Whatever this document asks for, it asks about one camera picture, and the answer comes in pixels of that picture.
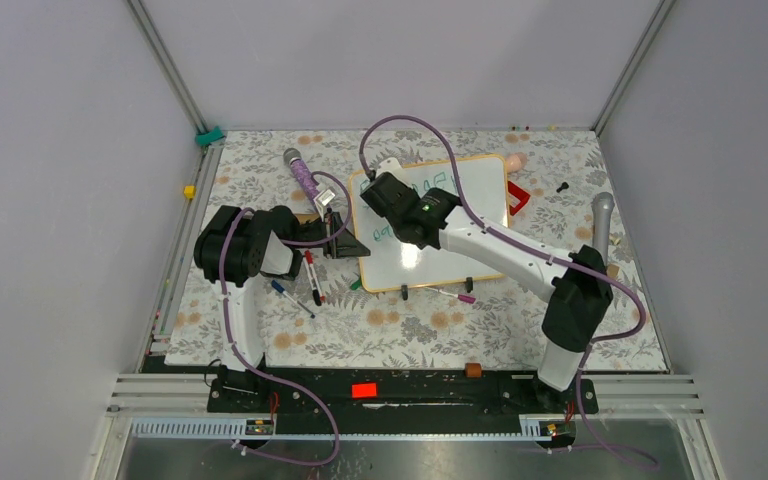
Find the white wall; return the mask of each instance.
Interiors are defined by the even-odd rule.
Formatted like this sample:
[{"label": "white wall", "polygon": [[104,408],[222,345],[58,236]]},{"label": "white wall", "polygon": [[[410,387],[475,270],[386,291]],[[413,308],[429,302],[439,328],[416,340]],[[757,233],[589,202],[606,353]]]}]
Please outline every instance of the white wall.
[{"label": "white wall", "polygon": [[208,123],[590,127],[658,0],[146,0]]},{"label": "white wall", "polygon": [[768,2],[678,2],[603,147],[728,478],[768,478]]},{"label": "white wall", "polygon": [[78,477],[193,135],[124,2],[0,0],[0,479]]}]

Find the marker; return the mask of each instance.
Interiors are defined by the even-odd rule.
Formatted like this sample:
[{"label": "marker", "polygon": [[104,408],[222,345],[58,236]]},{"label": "marker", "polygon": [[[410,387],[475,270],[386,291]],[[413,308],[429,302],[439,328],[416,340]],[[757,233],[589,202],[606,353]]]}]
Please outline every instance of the marker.
[{"label": "marker", "polygon": [[444,292],[443,290],[437,290],[436,288],[432,288],[432,287],[422,287],[422,288],[427,288],[429,290],[434,290],[435,292],[437,292],[437,293],[439,293],[441,295],[446,295],[447,297],[457,298],[458,300],[460,300],[460,301],[462,301],[464,303],[469,303],[470,305],[475,303],[475,297],[471,297],[469,295],[464,295],[462,293],[457,293],[457,294],[449,293],[449,292]]},{"label": "marker", "polygon": [[309,273],[313,278],[314,283],[313,301],[316,302],[317,305],[322,305],[322,302],[325,301],[325,295],[320,293],[322,292],[322,286],[319,285],[319,278],[317,278],[316,270],[313,268],[313,255],[311,255],[310,250],[305,250],[305,260],[307,260],[307,265],[310,267]]},{"label": "marker", "polygon": [[302,304],[302,302],[300,302],[300,301],[296,300],[295,298],[291,297],[289,293],[284,291],[284,287],[282,287],[280,283],[276,282],[275,280],[272,280],[272,288],[274,288],[281,295],[284,295],[291,302],[293,302],[296,305],[298,305],[299,307],[301,307],[304,311],[309,313],[310,314],[310,318],[316,318],[316,315],[312,311],[310,311],[309,308],[305,307],[304,304]]}]

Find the red marker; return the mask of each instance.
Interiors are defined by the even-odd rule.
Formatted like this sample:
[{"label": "red marker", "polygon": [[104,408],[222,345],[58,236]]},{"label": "red marker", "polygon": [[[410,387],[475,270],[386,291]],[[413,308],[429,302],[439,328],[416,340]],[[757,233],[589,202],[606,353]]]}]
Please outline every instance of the red marker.
[{"label": "red marker", "polygon": [[308,278],[313,283],[311,286],[313,289],[313,301],[317,306],[320,306],[322,305],[322,302],[325,301],[325,295],[320,293],[322,291],[322,286],[319,285],[319,278],[317,278],[316,270],[313,268],[313,255],[311,255],[310,250],[305,250],[305,260],[307,261]]}]

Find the gray leaf pattern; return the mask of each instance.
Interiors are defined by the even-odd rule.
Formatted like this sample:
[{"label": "gray leaf pattern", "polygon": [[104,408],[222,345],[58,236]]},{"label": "gray leaf pattern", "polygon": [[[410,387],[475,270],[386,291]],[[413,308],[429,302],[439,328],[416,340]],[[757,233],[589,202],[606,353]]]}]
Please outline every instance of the gray leaf pattern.
[{"label": "gray leaf pattern", "polygon": [[[531,193],[511,228],[548,244],[577,250],[590,242],[590,201],[610,191],[598,141],[591,132],[444,132],[456,155],[523,152],[524,167],[508,180]],[[357,146],[362,131],[229,132],[214,179],[204,226],[221,205],[271,208],[287,205],[313,212],[282,154],[298,148],[310,170],[324,170],[343,181],[360,170]],[[446,158],[439,141],[424,130],[390,130],[372,135],[366,155],[371,162],[394,156],[402,163]],[[567,182],[569,188],[555,190]],[[345,201],[337,203],[345,209]],[[609,248],[618,279],[642,295],[640,278],[619,209],[611,233],[619,243]],[[473,305],[428,290],[369,294],[349,287],[358,279],[354,259],[327,260],[311,250],[326,299],[307,318],[268,287],[258,297],[258,327],[267,362],[275,366],[524,369],[540,363],[546,339],[540,329],[545,304],[507,278],[476,282]],[[307,278],[282,282],[295,298],[309,301]],[[462,291],[457,285],[450,292]],[[206,365],[222,349],[219,298],[201,271],[191,264],[166,361]],[[597,334],[617,333],[636,322],[632,302],[615,292]],[[638,335],[597,344],[588,362],[592,370],[664,370],[664,358],[651,322]]]}]

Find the teal object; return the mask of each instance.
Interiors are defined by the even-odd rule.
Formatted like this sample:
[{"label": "teal object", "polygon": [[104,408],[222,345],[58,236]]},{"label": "teal object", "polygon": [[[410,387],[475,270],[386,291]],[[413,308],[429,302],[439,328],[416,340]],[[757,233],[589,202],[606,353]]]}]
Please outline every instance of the teal object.
[{"label": "teal object", "polygon": [[225,137],[225,134],[222,133],[222,130],[219,127],[214,127],[213,130],[211,130],[211,131],[209,131],[207,133],[204,133],[204,134],[201,134],[201,135],[196,135],[196,143],[200,147],[206,147],[206,146],[210,145],[211,143],[219,140],[220,138],[224,138],[224,137]]}]

